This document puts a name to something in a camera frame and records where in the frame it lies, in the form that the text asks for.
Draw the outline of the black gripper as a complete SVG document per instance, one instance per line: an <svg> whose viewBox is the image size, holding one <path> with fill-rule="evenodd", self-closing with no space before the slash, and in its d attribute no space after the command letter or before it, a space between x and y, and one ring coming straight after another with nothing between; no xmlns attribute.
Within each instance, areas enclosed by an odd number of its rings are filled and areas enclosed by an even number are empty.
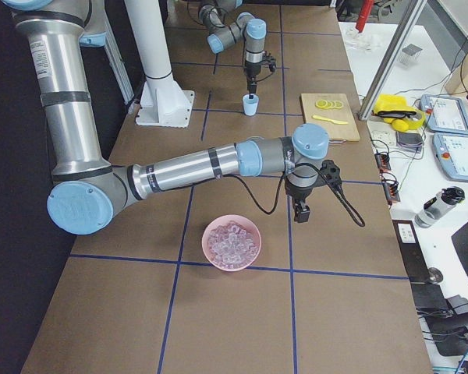
<svg viewBox="0 0 468 374"><path fill-rule="evenodd" d="M257 76L261 73L261 63L245 61L243 71L246 77L249 98L254 98L257 92Z"/></svg>
<svg viewBox="0 0 468 374"><path fill-rule="evenodd" d="M305 200L312 193L314 188L323 185L323 178L318 174L300 177L296 174L290 174L285 177L285 194L290 196L293 201L293 211L295 222L308 222L310 217L310 208Z"/></svg>

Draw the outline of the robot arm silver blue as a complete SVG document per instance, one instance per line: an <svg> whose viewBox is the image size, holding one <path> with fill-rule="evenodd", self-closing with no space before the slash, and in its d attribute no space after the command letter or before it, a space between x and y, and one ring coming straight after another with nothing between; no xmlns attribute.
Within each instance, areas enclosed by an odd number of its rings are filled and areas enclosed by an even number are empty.
<svg viewBox="0 0 468 374"><path fill-rule="evenodd" d="M200 1L198 19L208 30L207 43L214 54L243 42L243 72L249 98L254 98L262 65L271 64L265 50L267 27L264 20L249 12L241 12L230 24L225 23L224 18L242 4L242 1Z"/></svg>
<svg viewBox="0 0 468 374"><path fill-rule="evenodd" d="M128 206L156 193L238 174L280 173L296 220L309 216L306 198L329 185L336 166L327 159L328 134L315 124L291 136L252 138L156 164L115 166L101 154L80 48L105 32L102 1L10 1L16 29L28 40L57 164L47 199L63 230L88 235Z"/></svg>

